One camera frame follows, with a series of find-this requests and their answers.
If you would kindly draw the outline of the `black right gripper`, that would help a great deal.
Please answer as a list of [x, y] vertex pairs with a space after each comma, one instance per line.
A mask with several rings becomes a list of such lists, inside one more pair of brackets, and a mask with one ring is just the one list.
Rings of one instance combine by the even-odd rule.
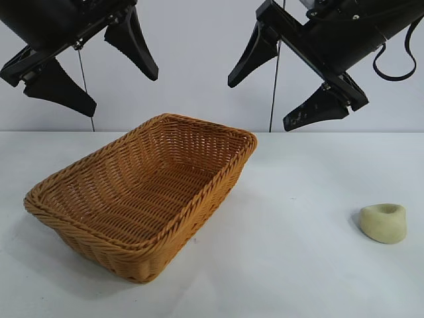
[[366, 21], [364, 1], [326, 1], [308, 10], [304, 25], [275, 1], [265, 1], [256, 10], [250, 40], [228, 75], [236, 87], [249, 74], [278, 55], [278, 37], [325, 82], [283, 119], [285, 131], [343, 119], [347, 107], [357, 111], [368, 103], [347, 70], [380, 47], [386, 39], [374, 23]]

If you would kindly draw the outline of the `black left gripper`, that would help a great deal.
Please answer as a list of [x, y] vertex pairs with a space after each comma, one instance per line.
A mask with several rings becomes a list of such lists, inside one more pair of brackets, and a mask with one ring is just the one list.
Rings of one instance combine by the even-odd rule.
[[[110, 24], [104, 40], [123, 53], [148, 79], [158, 79], [138, 21], [136, 1], [2, 1], [1, 22], [26, 43], [1, 69], [1, 78], [16, 87], [23, 74], [76, 42], [86, 42]], [[57, 59], [24, 77], [23, 93], [63, 105], [87, 117], [96, 102], [61, 67]]]

